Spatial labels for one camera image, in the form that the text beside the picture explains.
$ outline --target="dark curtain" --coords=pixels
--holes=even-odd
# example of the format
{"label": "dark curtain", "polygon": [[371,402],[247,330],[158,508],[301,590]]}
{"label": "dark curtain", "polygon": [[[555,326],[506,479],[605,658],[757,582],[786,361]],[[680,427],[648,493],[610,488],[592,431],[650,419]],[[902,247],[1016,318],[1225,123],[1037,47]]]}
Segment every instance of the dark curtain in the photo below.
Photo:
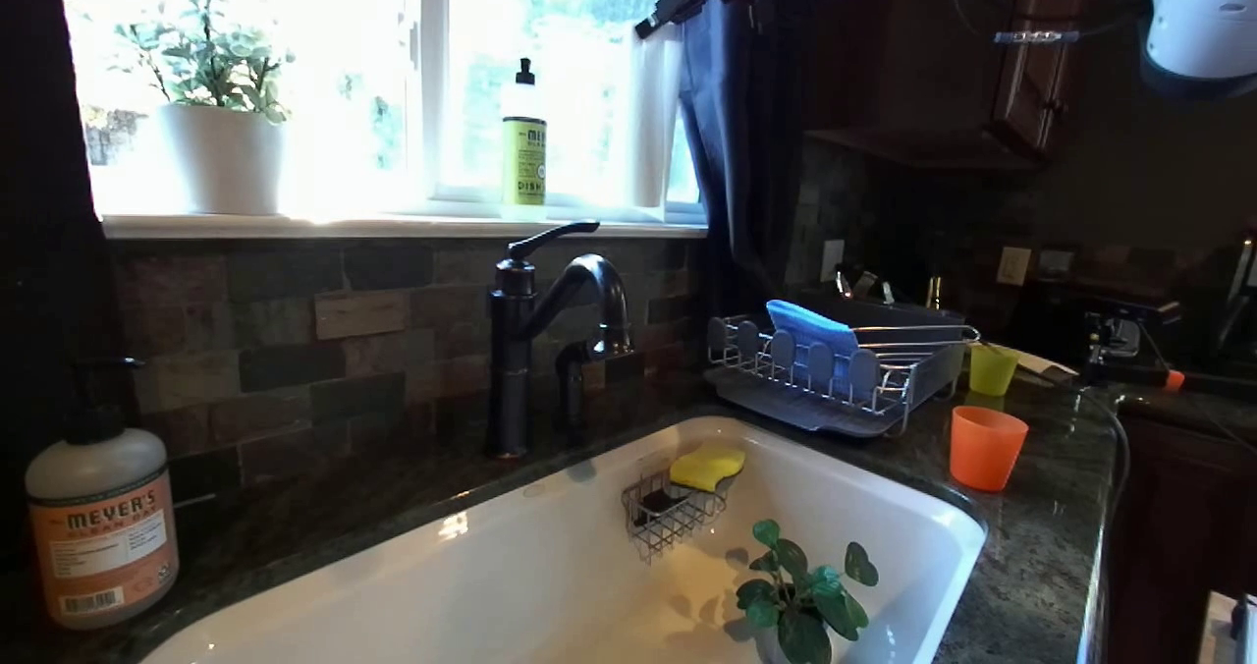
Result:
{"label": "dark curtain", "polygon": [[807,0],[710,0],[681,25],[681,117],[708,215],[713,314],[758,312],[782,296],[798,202],[799,42]]}
{"label": "dark curtain", "polygon": [[[65,425],[70,357],[116,356],[121,332],[104,233],[92,208],[62,0],[0,0],[0,38],[3,567],[26,532],[26,464]],[[129,385],[117,392],[129,399]]]}

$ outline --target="wooden cabinet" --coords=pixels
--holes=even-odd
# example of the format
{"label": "wooden cabinet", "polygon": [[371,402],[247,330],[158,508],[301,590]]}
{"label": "wooden cabinet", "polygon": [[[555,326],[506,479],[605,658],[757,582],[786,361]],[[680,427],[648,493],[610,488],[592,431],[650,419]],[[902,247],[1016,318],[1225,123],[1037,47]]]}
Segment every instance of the wooden cabinet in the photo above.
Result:
{"label": "wooden cabinet", "polygon": [[1068,112],[1075,45],[1003,47],[997,31],[1065,29],[1082,0],[817,0],[804,130],[920,167],[1022,169],[1046,160]]}
{"label": "wooden cabinet", "polygon": [[1110,542],[1107,660],[1195,661],[1209,591],[1257,592],[1257,459],[1199,428],[1123,423],[1131,470]]}

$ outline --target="small plant in sink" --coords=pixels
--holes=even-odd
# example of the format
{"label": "small plant in sink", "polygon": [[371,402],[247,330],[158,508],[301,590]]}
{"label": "small plant in sink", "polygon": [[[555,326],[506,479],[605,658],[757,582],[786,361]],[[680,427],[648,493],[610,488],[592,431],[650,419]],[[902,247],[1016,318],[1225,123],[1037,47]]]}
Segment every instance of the small plant in sink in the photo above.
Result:
{"label": "small plant in sink", "polygon": [[[830,664],[833,653],[826,625],[843,639],[855,641],[860,639],[860,629],[869,626],[869,614],[842,586],[832,566],[808,571],[803,548],[782,538],[777,522],[755,522],[752,533],[768,547],[768,553],[752,561],[750,568],[763,571],[772,580],[742,584],[738,607],[757,628],[777,628],[777,645],[789,664]],[[847,545],[843,572],[857,584],[877,584],[877,568],[856,542]]]}

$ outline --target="potted plant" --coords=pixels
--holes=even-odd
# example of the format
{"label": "potted plant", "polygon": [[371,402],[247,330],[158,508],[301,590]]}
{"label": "potted plant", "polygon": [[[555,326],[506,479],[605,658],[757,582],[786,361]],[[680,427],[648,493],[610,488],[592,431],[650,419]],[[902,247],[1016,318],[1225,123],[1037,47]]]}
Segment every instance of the potted plant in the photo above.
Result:
{"label": "potted plant", "polygon": [[[817,566],[808,571],[803,548],[782,538],[777,522],[757,522],[752,534],[768,547],[768,553],[752,561],[750,568],[763,571],[772,580],[754,578],[742,584],[737,596],[747,620],[759,628],[760,656],[769,664],[831,664],[833,648],[826,625],[838,636],[855,641],[860,639],[860,629],[869,626],[864,606],[843,587],[833,567]],[[877,568],[856,542],[847,545],[843,571],[857,584],[877,584]]]}
{"label": "potted plant", "polygon": [[152,77],[168,101],[156,121],[194,213],[274,215],[288,117],[277,77],[293,57],[277,55],[259,29],[225,25],[221,6],[189,0],[175,19],[116,25],[136,54],[123,69]]}

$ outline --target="dish soap bottle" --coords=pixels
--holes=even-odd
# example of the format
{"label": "dish soap bottle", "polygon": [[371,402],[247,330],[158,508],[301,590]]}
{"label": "dish soap bottle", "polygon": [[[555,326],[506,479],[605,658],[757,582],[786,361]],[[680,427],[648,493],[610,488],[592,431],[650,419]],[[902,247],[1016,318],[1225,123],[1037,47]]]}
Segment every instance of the dish soap bottle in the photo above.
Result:
{"label": "dish soap bottle", "polygon": [[129,357],[77,363],[65,440],[26,469],[44,601],[72,630],[140,614],[178,575],[166,445],[123,428],[121,410],[96,406],[91,391],[98,370],[138,366]]}
{"label": "dish soap bottle", "polygon": [[515,82],[502,88],[503,218],[546,218],[546,118],[532,60],[520,57]]}

